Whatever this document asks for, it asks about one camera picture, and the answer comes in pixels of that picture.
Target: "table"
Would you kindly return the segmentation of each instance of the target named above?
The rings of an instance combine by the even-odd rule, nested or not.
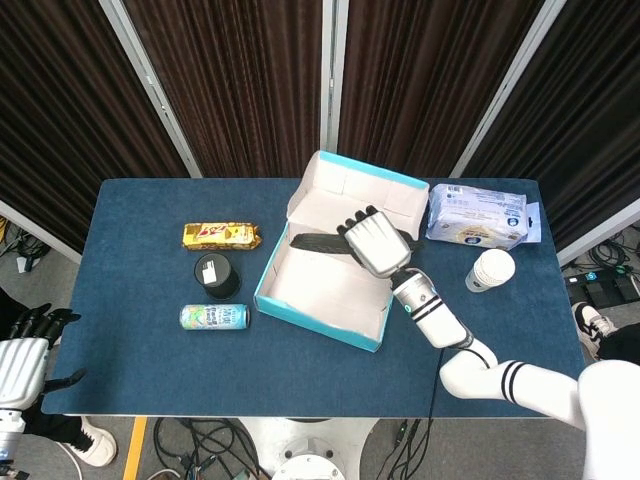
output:
[[[536,182],[431,179],[524,193]],[[425,417],[438,352],[394,303],[376,353],[253,308],[252,296],[285,224],[298,179],[118,179],[100,191],[56,376],[86,367],[73,388],[47,395],[46,412],[160,416]],[[517,359],[577,378],[584,368],[544,212],[540,244],[512,254],[517,273],[482,294],[464,286],[481,249],[426,241],[414,256],[451,310],[500,361]],[[252,307],[244,331],[184,331],[185,304],[212,303],[195,280],[202,252],[181,246],[185,223],[248,221],[264,243],[227,255],[242,276],[233,299]],[[535,416],[493,400],[440,392],[436,417]]]

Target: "yellow wrapper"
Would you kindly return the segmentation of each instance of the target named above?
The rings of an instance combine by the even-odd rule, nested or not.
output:
[[[253,250],[261,242],[251,223],[187,223],[182,235],[188,250]]]

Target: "brown curtain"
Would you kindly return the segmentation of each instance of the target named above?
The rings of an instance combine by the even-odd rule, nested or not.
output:
[[[322,0],[126,0],[207,176],[298,176],[319,146]]]
[[[640,198],[640,4],[569,1],[465,176],[538,180],[561,249]]]
[[[3,2],[0,199],[82,251],[100,184],[186,170],[98,2]]]
[[[449,175],[541,4],[350,0],[338,151]]]

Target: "paper cup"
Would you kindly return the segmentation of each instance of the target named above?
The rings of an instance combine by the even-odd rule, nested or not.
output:
[[[472,292],[484,292],[505,283],[515,271],[516,264],[511,255],[492,248],[480,255],[464,282]]]

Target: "white shoe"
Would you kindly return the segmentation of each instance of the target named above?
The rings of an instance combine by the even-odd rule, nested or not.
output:
[[[576,330],[582,344],[587,347],[594,360],[598,360],[600,341],[618,330],[609,317],[604,317],[591,305],[585,302],[576,303],[571,307],[576,321]]]
[[[103,428],[91,425],[87,417],[82,417],[82,433],[79,438],[64,445],[92,467],[109,465],[118,451],[113,435]]]

